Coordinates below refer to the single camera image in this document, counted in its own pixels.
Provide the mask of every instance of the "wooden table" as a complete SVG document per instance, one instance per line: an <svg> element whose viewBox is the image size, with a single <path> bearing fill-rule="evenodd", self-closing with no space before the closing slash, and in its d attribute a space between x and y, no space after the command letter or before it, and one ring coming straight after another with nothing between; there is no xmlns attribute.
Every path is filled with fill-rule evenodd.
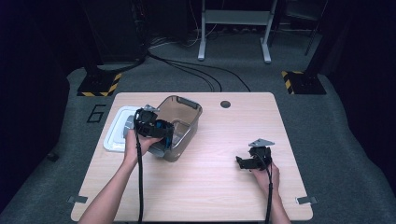
<svg viewBox="0 0 396 224"><path fill-rule="evenodd" d="M81 186L71 218L79 220L93 198L120 166L123 153L108 152L104 139L117 111L124 105L158 106L166 97L178 95L200 104L203 114L198 131L175 162L147 153L144 169L144 221L260 221L265 220L267 199L255 177L241 170L235 156L250 158L249 143L262 138L270 146L280 170L280 194L291 220L308 220L310 204L297 204L306 196L285 127L269 92L128 92L119 93ZM223 108L221 101L231 106ZM134 169L123 194L116 221L136 221L139 212L138 169Z"/></svg>

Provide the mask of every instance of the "black curtain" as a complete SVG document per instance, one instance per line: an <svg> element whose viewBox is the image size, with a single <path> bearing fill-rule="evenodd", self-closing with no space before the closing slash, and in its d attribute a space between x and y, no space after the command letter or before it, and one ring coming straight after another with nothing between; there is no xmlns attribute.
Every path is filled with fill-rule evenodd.
<svg viewBox="0 0 396 224"><path fill-rule="evenodd" d="M1 212L59 140L78 50L100 61L76 0L0 1L0 31Z"/></svg>
<svg viewBox="0 0 396 224"><path fill-rule="evenodd" d="M396 193L396 3L358 1L329 79L350 130Z"/></svg>

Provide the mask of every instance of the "clear plastic container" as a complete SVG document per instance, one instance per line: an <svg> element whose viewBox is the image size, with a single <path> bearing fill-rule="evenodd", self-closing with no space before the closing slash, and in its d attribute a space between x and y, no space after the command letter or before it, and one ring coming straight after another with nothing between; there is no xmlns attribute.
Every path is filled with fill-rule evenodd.
<svg viewBox="0 0 396 224"><path fill-rule="evenodd" d="M167 161L177 161L195 136L203 109L194 101L176 95L168 96L158 108L157 119L166 120L175 126L172 146L165 149L164 145L155 143L148 151Z"/></svg>

